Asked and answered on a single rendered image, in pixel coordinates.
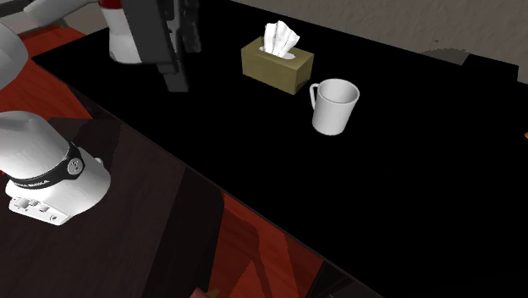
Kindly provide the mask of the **white mug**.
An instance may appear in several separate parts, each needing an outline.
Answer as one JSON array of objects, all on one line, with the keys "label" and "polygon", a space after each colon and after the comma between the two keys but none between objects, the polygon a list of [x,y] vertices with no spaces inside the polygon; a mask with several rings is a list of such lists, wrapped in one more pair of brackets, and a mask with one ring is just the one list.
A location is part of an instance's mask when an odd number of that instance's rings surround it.
[{"label": "white mug", "polygon": [[347,80],[327,79],[311,84],[309,93],[313,128],[324,135],[341,134],[360,98],[357,86]]}]

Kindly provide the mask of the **black table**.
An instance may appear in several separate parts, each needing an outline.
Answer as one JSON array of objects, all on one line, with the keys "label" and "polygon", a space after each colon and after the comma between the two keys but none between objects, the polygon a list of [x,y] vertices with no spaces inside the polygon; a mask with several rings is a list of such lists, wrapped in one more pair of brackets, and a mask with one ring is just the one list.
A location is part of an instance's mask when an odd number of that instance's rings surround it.
[{"label": "black table", "polygon": [[360,90],[345,130],[245,76],[272,12],[201,0],[190,89],[122,65],[99,30],[36,63],[384,298],[528,298],[528,86],[508,63],[457,65],[291,19],[311,81]]}]

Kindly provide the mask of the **olive tissue box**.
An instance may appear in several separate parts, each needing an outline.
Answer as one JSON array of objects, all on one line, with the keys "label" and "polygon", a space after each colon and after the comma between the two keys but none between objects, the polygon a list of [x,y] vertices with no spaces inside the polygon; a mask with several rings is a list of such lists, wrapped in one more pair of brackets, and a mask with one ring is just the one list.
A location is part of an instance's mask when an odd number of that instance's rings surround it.
[{"label": "olive tissue box", "polygon": [[299,39],[283,21],[267,23],[264,36],[241,49],[242,73],[295,95],[311,78],[315,58],[295,47]]}]

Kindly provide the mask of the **dark wood robot stand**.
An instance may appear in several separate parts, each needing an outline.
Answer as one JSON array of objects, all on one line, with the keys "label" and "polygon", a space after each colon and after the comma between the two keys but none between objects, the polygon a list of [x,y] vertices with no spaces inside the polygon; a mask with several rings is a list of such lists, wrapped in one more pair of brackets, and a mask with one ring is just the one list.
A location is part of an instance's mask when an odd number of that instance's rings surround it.
[{"label": "dark wood robot stand", "polygon": [[51,125],[103,162],[111,184],[56,226],[11,211],[0,179],[0,298],[190,298],[206,289],[220,190],[120,121]]}]

